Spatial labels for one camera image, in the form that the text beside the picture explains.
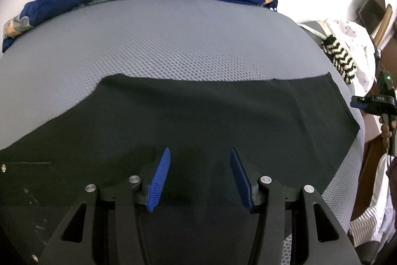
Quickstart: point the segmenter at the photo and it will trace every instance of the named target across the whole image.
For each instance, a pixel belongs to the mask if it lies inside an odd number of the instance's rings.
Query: bed
[[[9,157],[9,147],[87,98],[103,78],[119,73],[134,78],[229,82],[329,74],[360,128],[322,194],[347,232],[363,158],[364,121],[360,111],[349,106],[351,89],[291,18],[261,6],[222,0],[115,0],[55,15],[23,33],[0,60],[0,94],[7,98],[0,100],[3,155]],[[29,170],[33,169],[25,167],[23,174]],[[37,200],[40,205],[40,197],[21,189],[28,199],[24,203]],[[59,221],[65,208],[54,219]],[[26,223],[26,233],[34,239],[19,246],[24,260],[42,253],[57,225],[56,220],[49,225],[41,218],[37,211],[35,219],[40,222]],[[8,220],[5,231],[10,233],[16,220]],[[289,236],[282,264],[288,264],[290,252]],[[238,254],[235,264],[243,264],[246,256]]]

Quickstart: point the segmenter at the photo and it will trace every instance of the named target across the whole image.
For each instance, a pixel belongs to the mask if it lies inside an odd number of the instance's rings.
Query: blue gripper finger
[[[232,149],[230,153],[230,166],[232,167],[234,180],[240,194],[241,202],[245,208],[251,211],[254,207],[252,186],[235,149]]]
[[[154,175],[146,188],[146,208],[148,212],[152,212],[153,209],[157,207],[160,201],[160,196],[163,191],[165,179],[167,178],[170,163],[171,153],[169,151],[169,148],[166,148],[160,160],[158,161]]]
[[[358,108],[358,109],[361,109],[361,110],[366,110],[368,108],[368,104],[364,104],[362,102],[353,102],[353,101],[351,101],[350,102],[350,107]]]

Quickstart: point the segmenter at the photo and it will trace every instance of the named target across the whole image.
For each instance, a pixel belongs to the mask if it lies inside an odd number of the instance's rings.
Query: white cloth
[[[396,219],[396,211],[393,208],[392,196],[390,195],[390,188],[388,190],[388,197],[386,201],[385,216],[383,218],[382,226],[380,227],[379,234],[382,235],[382,240],[378,248],[378,252],[382,247],[390,241],[396,229],[394,228],[394,221]]]
[[[375,48],[367,30],[347,20],[327,18],[326,25],[341,45],[350,53],[357,71],[353,79],[356,96],[365,96],[375,80]]]
[[[384,154],[379,161],[376,169],[374,191],[368,209],[350,222],[349,232],[353,237],[354,247],[360,246],[365,242],[381,242],[385,232],[382,226],[385,217],[386,205],[389,191],[389,178],[386,170],[390,166],[390,156]]]

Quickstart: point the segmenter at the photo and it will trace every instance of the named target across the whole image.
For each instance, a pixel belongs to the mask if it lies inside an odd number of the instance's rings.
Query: handheld controller
[[[350,106],[358,108],[370,115],[382,116],[384,124],[389,125],[392,137],[389,141],[388,153],[395,156],[396,129],[392,128],[392,121],[397,120],[397,99],[392,77],[388,71],[381,71],[377,81],[379,94],[365,97],[352,96]]]

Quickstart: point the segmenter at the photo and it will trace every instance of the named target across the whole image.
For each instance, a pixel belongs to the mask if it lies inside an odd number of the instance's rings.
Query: black gripper frame
[[[281,264],[285,210],[292,213],[291,265],[361,264],[342,226],[312,186],[295,189],[262,178],[265,174],[242,160],[236,149],[230,163],[243,206],[251,214],[259,213],[248,265]]]
[[[102,191],[98,186],[84,190],[50,238],[40,265],[108,264],[104,244],[107,225],[100,208],[103,203],[115,203],[117,260],[112,263],[150,265],[137,213],[152,212],[158,204],[170,158],[169,149],[161,147],[154,162],[139,172],[138,182],[137,177],[127,178]],[[75,234],[79,228],[80,236]]]

